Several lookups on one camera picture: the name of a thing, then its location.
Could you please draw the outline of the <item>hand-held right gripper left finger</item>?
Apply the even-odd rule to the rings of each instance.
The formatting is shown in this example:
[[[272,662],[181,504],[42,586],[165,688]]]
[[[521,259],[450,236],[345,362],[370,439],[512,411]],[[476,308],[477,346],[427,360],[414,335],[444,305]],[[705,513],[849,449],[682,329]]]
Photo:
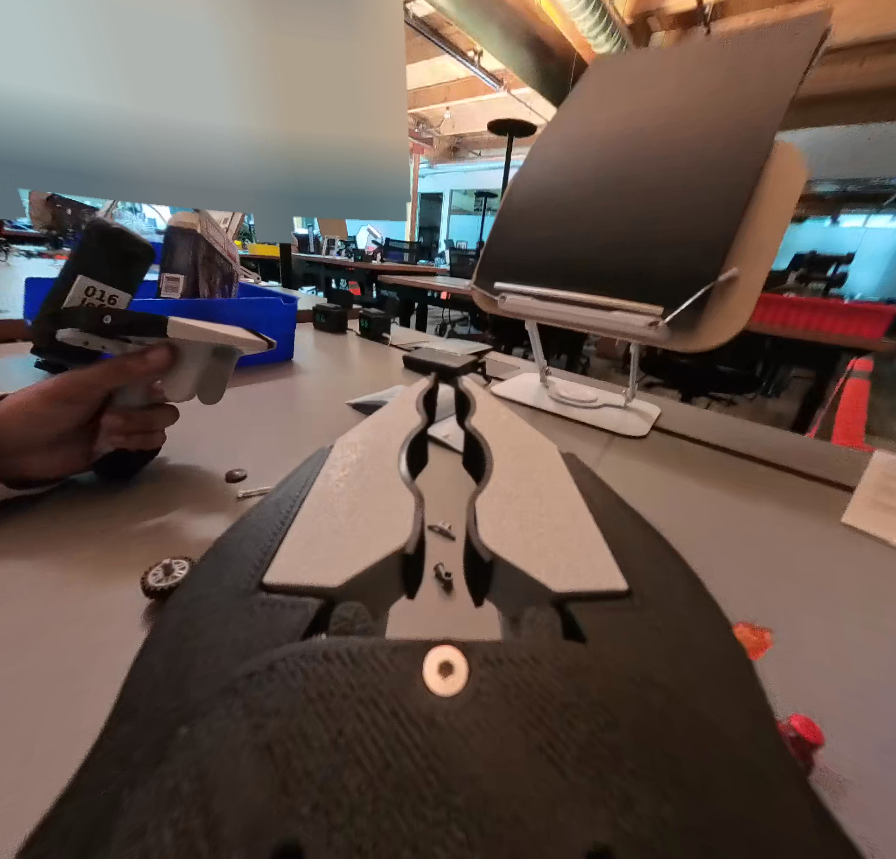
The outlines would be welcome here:
[[[263,575],[266,591],[358,603],[378,622],[416,598],[426,571],[417,480],[438,391],[435,375],[418,380],[331,446]]]

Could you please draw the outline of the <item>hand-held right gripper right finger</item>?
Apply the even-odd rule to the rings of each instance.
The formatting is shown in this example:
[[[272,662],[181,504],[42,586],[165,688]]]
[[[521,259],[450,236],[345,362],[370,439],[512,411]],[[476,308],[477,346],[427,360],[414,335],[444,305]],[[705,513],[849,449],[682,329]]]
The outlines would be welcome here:
[[[629,594],[593,511],[554,441],[470,375],[454,386],[466,503],[463,581],[476,609],[492,607],[496,630],[465,619],[455,639],[513,639],[533,624],[546,638],[585,639],[571,606]]]

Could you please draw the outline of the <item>black floor lamp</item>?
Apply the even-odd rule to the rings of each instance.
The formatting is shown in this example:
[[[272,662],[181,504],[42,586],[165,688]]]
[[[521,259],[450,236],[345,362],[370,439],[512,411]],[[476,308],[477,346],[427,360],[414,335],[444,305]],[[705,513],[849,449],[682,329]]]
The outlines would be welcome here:
[[[504,167],[501,181],[501,189],[498,198],[501,200],[510,180],[511,159],[514,143],[531,138],[536,134],[537,126],[529,121],[519,118],[498,118],[489,121],[487,131],[493,135],[505,139]]]

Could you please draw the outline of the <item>dark lego set box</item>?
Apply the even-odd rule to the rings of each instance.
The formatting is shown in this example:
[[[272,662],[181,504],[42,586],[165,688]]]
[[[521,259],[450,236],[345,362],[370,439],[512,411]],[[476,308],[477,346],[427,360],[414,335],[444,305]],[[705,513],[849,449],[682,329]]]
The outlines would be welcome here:
[[[236,245],[213,215],[206,210],[184,210],[169,218],[157,298],[233,299],[240,280]]]

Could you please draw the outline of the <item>person's left hand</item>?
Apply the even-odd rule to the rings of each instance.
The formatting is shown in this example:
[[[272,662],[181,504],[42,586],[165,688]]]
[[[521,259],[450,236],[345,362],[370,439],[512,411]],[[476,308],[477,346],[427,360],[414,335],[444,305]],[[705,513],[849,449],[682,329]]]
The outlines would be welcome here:
[[[115,450],[160,450],[179,414],[155,387],[174,360],[169,346],[157,345],[4,396],[2,486],[55,484]]]

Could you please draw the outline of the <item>blue plastic bin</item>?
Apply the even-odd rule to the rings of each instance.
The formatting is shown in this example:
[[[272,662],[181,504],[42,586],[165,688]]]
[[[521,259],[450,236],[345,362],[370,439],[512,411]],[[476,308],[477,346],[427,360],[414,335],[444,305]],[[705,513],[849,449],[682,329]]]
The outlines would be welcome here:
[[[60,306],[83,305],[131,308],[142,314],[173,315],[216,325],[244,328],[266,338],[269,350],[250,356],[248,364],[290,360],[294,353],[297,300],[267,288],[240,283],[234,297],[158,298],[157,286],[128,274],[63,270],[54,278],[28,278],[24,286],[24,319],[31,331],[35,367],[57,374],[73,367],[95,363],[108,353],[78,348],[39,337],[38,316],[49,300],[53,314]]]

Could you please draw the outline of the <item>red lego piece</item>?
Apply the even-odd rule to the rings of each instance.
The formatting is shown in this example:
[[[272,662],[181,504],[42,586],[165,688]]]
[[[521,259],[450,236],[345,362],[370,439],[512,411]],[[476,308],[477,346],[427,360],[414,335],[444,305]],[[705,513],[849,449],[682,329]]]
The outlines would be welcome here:
[[[778,732],[785,741],[801,771],[811,776],[816,755],[823,749],[826,737],[820,725],[810,717],[793,713],[785,719],[778,719]]]

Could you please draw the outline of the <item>black tablet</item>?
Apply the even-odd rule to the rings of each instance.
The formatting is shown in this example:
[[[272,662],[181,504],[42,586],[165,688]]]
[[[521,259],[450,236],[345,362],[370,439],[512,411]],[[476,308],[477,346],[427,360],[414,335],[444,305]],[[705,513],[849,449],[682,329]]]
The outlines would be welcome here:
[[[684,303],[721,273],[830,28],[817,11],[597,59],[509,181],[472,284]]]

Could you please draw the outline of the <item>black lego wheel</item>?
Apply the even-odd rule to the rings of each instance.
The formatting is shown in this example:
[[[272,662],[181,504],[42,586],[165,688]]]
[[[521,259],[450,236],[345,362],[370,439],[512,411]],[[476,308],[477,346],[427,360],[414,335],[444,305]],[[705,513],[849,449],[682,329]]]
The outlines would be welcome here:
[[[188,556],[170,556],[154,563],[140,576],[140,591],[149,600],[170,596],[195,565]]]

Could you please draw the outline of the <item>red plastic bin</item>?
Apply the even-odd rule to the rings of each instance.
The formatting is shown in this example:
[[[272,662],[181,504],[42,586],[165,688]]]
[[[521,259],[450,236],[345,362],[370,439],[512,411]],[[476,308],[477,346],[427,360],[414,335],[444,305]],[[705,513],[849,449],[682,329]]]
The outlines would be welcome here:
[[[837,297],[760,295],[749,321],[755,330],[878,341],[890,331],[895,307],[885,303],[845,301]]]

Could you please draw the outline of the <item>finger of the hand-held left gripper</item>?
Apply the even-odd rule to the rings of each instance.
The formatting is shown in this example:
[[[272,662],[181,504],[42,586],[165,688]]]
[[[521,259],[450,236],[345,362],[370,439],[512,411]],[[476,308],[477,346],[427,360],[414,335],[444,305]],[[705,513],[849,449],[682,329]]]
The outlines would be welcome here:
[[[167,317],[167,338],[223,348],[238,356],[261,355],[276,348],[275,340],[253,330],[177,316]]]

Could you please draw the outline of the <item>small orange lego flame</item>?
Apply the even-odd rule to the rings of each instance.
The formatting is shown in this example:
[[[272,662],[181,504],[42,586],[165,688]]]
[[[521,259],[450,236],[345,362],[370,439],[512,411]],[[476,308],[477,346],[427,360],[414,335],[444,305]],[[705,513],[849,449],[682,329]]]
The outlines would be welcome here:
[[[755,622],[737,622],[732,626],[732,632],[753,662],[761,660],[774,645],[772,630]]]

